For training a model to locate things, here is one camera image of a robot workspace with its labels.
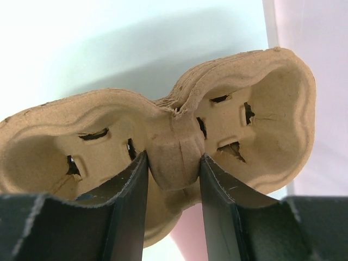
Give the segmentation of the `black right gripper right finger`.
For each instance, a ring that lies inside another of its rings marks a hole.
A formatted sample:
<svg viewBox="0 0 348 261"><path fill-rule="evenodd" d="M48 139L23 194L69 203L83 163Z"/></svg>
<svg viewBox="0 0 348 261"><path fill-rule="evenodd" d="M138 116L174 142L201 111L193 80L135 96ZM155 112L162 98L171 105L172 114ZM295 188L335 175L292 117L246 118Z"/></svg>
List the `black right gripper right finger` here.
<svg viewBox="0 0 348 261"><path fill-rule="evenodd" d="M268 197L201 158L209 260L347 260L347 198Z"/></svg>

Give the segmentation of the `brown pulp cup carrier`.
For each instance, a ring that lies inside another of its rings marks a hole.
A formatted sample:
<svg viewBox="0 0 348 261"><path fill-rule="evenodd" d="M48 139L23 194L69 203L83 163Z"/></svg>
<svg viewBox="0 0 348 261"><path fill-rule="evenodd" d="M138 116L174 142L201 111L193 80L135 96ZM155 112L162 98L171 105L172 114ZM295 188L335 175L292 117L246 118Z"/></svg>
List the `brown pulp cup carrier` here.
<svg viewBox="0 0 348 261"><path fill-rule="evenodd" d="M146 151L149 247L201 201L203 154L263 194L292 181L313 148L315 101L310 68L273 48L196 65L155 101L108 88L49 102L1 122L1 192L71 200Z"/></svg>

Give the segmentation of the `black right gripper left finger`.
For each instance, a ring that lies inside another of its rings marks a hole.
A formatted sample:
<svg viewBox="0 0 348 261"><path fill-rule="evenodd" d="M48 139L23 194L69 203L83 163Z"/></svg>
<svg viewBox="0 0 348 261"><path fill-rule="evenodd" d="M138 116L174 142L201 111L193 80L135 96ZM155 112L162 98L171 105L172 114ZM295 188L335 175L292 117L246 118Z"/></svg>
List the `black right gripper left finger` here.
<svg viewBox="0 0 348 261"><path fill-rule="evenodd" d="M147 192L148 159L141 152L74 201L1 194L1 260L141 260Z"/></svg>

